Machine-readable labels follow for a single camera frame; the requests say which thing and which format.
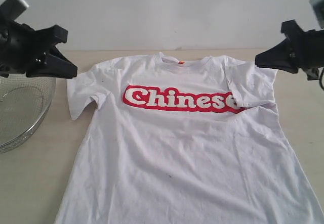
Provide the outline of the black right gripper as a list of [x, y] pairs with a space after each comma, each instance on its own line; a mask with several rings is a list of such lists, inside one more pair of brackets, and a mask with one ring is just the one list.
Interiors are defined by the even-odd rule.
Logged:
[[295, 20], [289, 20], [282, 22], [280, 32], [290, 42], [283, 40], [256, 55], [256, 66], [291, 74], [302, 69], [308, 80], [319, 80], [319, 68], [323, 67], [323, 30], [304, 31]]

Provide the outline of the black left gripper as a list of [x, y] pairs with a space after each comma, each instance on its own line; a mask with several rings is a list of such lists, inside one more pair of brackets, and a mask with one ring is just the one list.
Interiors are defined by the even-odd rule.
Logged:
[[26, 24], [1, 19], [1, 76], [72, 79], [78, 67], [57, 48], [66, 43], [68, 31], [59, 25], [35, 30]]

